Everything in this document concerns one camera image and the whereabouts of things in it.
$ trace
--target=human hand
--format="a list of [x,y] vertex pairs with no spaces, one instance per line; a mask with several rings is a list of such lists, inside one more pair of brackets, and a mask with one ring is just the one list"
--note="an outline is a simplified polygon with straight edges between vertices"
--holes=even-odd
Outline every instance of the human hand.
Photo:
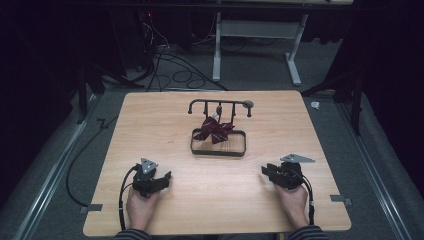
[[302,186],[288,190],[274,184],[280,195],[280,203],[295,230],[308,226],[305,216],[305,206],[308,192]]
[[132,187],[128,193],[127,213],[130,218],[130,228],[144,231],[153,216],[159,198],[159,192],[153,193],[150,198],[144,198]]

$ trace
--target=sleeve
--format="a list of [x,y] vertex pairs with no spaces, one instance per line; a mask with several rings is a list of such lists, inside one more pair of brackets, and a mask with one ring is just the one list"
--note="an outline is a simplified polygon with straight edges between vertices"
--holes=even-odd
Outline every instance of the sleeve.
[[292,232],[288,240],[329,240],[329,238],[320,227],[311,225]]
[[152,240],[149,234],[137,229],[125,229],[115,235],[116,240]]

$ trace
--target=maroon fabric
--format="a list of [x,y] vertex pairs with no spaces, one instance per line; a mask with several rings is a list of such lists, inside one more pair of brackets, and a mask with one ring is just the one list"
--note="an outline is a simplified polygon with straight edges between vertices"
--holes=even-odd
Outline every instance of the maroon fabric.
[[200,128],[201,132],[193,137],[196,140],[206,140],[211,135],[212,143],[228,140],[228,133],[233,130],[232,123],[218,123],[213,117],[207,117]]

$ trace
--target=tabletop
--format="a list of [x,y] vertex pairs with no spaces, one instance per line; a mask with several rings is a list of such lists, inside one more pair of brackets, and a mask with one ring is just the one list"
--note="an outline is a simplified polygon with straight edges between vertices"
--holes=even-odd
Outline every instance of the tabletop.
[[[234,130],[246,133],[242,157],[195,155],[192,131],[205,119],[204,104],[194,99],[253,102],[236,107]],[[230,120],[230,105],[222,105],[221,122]],[[159,164],[156,177],[172,171],[147,229],[152,235],[287,232],[293,230],[279,205],[273,184],[261,173],[267,163],[298,154],[315,160],[301,163],[311,182],[315,224],[328,231],[350,228],[351,222],[331,169],[297,91],[157,92],[126,96],[92,199],[101,211],[90,211],[87,236],[113,236],[120,231],[118,196],[128,170],[144,157]]]

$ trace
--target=white stand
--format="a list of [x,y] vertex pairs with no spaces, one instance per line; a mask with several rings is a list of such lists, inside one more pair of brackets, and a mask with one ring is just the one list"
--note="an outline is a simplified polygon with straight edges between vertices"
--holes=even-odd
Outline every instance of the white stand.
[[304,14],[298,23],[222,20],[221,13],[218,12],[216,14],[216,40],[212,80],[218,82],[221,79],[221,36],[284,38],[294,39],[293,49],[290,53],[285,54],[285,58],[293,85],[300,86],[301,81],[294,63],[294,57],[307,19],[308,15]]

